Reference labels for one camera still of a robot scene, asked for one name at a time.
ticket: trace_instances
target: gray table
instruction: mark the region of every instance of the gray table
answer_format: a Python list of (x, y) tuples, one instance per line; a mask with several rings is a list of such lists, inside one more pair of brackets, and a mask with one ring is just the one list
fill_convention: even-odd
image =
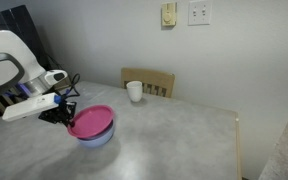
[(37, 115), (0, 119), (0, 179), (240, 179), (235, 112), (148, 94), (131, 103), (124, 89), (88, 82), (77, 89), (77, 112), (113, 108), (113, 138), (87, 149)]

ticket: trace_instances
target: wall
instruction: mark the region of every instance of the wall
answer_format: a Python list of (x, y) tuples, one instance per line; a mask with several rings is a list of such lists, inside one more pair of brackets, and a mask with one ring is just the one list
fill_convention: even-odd
[(0, 0), (26, 4), (70, 73), (119, 86), (120, 68), (176, 75), (173, 97), (239, 112), (243, 176), (257, 179), (288, 120), (288, 1), (214, 0), (211, 25), (160, 26), (164, 0)]

